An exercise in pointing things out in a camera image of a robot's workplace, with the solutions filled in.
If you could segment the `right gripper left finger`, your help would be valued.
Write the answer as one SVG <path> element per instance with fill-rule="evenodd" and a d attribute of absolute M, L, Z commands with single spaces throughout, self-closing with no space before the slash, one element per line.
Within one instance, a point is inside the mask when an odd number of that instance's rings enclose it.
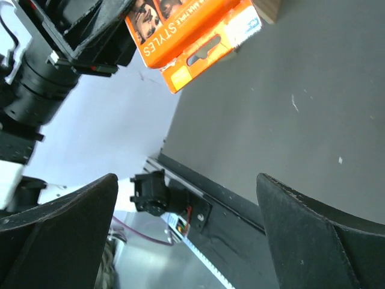
<path fill-rule="evenodd" d="M 93 288 L 118 194 L 109 173 L 1 218 L 1 288 Z"/>

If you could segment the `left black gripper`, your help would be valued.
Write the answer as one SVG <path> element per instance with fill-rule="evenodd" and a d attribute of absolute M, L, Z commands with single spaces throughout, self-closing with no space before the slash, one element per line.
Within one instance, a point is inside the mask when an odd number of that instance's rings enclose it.
<path fill-rule="evenodd" d="M 1 67 L 1 117 L 27 126 L 51 121 L 82 75 L 110 77 L 127 66 L 136 46 L 125 23 L 131 0 L 13 1 L 31 35 L 20 65 L 14 51 Z"/>

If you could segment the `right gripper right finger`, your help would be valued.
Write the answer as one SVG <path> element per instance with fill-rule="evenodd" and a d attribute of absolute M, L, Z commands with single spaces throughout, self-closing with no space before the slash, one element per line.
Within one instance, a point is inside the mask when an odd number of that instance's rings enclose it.
<path fill-rule="evenodd" d="M 256 177 L 256 195 L 280 288 L 384 288 L 384 225 L 266 173 Z"/>

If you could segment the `orange razor blade cartridge box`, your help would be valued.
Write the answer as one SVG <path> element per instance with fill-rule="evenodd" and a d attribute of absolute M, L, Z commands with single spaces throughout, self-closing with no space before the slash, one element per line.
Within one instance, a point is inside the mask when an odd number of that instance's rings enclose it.
<path fill-rule="evenodd" d="M 145 66 L 172 93 L 262 29 L 252 1 L 135 1 L 125 22 Z"/>

